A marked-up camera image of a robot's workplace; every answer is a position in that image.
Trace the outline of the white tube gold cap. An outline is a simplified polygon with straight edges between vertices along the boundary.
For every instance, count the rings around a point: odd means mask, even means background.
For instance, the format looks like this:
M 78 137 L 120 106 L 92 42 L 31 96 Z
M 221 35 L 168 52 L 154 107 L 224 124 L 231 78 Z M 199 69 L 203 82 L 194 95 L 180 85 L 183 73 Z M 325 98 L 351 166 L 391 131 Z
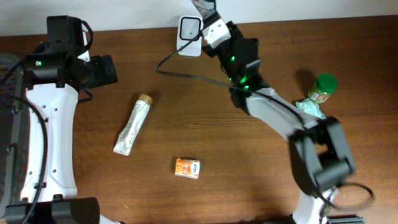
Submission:
M 113 152 L 124 156 L 130 155 L 141 126 L 149 113 L 152 102 L 153 99 L 149 95 L 139 95 L 126 126 L 118 136 Z

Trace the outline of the light green snack packet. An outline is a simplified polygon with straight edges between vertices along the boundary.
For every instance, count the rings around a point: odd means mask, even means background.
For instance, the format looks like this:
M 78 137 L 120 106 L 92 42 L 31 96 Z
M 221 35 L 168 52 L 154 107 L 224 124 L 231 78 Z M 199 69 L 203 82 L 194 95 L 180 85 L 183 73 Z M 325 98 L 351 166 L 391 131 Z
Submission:
M 316 116 L 317 118 L 320 119 L 325 119 L 326 116 L 321 112 L 320 107 L 318 103 L 312 101 L 311 99 L 307 98 L 303 101 L 297 101 L 295 103 L 296 107 L 305 113 Z

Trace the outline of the green lidded jar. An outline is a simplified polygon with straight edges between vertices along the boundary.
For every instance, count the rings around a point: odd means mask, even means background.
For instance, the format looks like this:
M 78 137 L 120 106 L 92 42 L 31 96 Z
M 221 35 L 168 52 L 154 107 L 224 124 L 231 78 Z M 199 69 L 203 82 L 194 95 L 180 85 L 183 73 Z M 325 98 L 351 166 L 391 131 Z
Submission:
M 329 73 L 322 73 L 308 91 L 308 97 L 315 103 L 324 103 L 336 91 L 338 80 Z

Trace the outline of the orange tissue packet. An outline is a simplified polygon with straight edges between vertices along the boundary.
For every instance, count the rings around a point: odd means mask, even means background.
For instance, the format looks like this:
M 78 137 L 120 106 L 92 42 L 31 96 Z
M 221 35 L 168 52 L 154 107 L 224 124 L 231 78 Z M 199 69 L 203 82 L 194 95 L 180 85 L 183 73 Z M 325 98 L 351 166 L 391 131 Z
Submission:
M 198 160 L 180 159 L 175 163 L 175 175 L 191 179 L 199 178 L 201 163 Z

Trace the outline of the green 3M gloves packet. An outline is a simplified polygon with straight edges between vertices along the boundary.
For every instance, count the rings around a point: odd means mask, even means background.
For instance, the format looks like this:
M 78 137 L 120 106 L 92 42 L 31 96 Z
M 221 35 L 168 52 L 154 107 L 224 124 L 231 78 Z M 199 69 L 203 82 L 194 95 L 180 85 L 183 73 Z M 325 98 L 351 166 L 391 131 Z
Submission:
M 215 0 L 192 0 L 192 3 L 204 19 L 216 12 Z

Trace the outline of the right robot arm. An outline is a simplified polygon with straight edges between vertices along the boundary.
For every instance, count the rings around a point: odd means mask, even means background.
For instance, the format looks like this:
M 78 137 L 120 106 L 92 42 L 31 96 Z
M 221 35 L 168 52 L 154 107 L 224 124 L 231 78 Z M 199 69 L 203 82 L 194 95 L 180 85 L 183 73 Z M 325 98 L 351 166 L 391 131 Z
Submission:
M 237 108 L 260 119 L 288 141 L 290 163 L 300 189 L 288 223 L 347 223 L 327 215 L 356 165 L 343 128 L 334 117 L 320 119 L 283 100 L 260 76 L 258 40 L 242 36 L 232 22 L 216 19 L 202 30 L 209 57 L 218 57 Z

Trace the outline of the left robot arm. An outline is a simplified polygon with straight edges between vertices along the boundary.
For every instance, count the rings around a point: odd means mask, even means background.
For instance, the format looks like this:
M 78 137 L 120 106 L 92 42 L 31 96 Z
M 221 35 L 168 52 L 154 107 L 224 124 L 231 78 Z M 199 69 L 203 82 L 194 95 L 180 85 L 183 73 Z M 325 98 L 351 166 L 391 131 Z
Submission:
M 78 198 L 73 119 L 91 90 L 118 81 L 112 57 L 89 54 L 86 21 L 47 18 L 48 40 L 15 58 L 1 77 L 1 220 L 6 223 L 108 223 L 94 197 Z

